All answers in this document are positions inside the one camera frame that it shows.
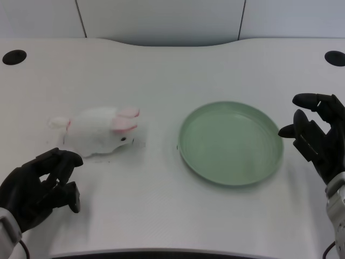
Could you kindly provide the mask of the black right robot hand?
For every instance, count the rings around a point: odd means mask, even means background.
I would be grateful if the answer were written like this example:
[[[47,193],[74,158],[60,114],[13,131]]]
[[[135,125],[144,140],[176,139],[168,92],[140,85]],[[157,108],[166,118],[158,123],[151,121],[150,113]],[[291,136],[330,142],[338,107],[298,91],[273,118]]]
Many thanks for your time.
[[[344,172],[344,106],[335,95],[300,93],[292,103],[299,106],[293,123],[281,128],[278,135],[294,139],[294,147],[312,162],[325,184]],[[325,133],[314,121],[309,120],[301,109],[315,112],[330,125]]]

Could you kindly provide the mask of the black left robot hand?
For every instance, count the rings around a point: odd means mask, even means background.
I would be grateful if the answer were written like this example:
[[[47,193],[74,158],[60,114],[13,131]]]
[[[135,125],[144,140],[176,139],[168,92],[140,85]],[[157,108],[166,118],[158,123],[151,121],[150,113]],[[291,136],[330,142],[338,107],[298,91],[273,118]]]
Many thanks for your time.
[[[80,212],[76,183],[68,182],[82,157],[54,148],[15,168],[1,184],[1,207],[8,210],[22,233],[46,220],[55,208]]]

